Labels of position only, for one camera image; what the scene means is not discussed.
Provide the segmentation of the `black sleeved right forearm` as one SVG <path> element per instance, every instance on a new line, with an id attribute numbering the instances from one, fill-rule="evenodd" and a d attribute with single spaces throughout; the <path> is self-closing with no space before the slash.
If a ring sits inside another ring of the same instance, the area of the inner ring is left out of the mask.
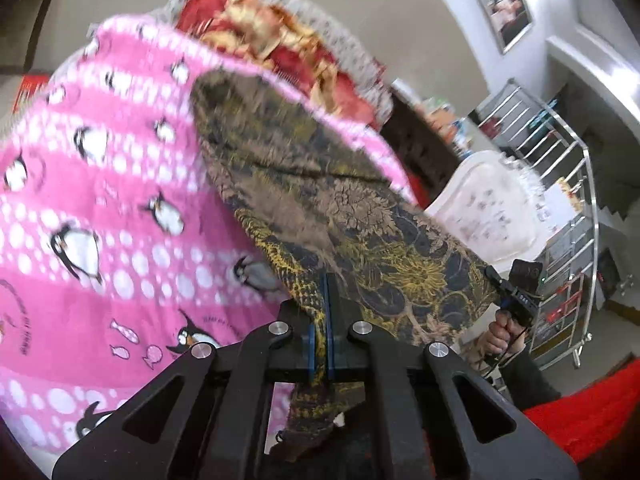
<path id="1" fill-rule="evenodd" d="M 500 364 L 499 370 L 513 404 L 522 412 L 562 398 L 526 349 Z"/>

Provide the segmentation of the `person's right hand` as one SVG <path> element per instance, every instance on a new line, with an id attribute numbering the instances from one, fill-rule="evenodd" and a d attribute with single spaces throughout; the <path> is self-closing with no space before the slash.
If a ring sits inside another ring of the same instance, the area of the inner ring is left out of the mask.
<path id="1" fill-rule="evenodd" d="M 509 359 L 525 349 L 526 329 L 507 310 L 498 310 L 485 333 L 478 338 L 482 356 L 503 356 Z"/>

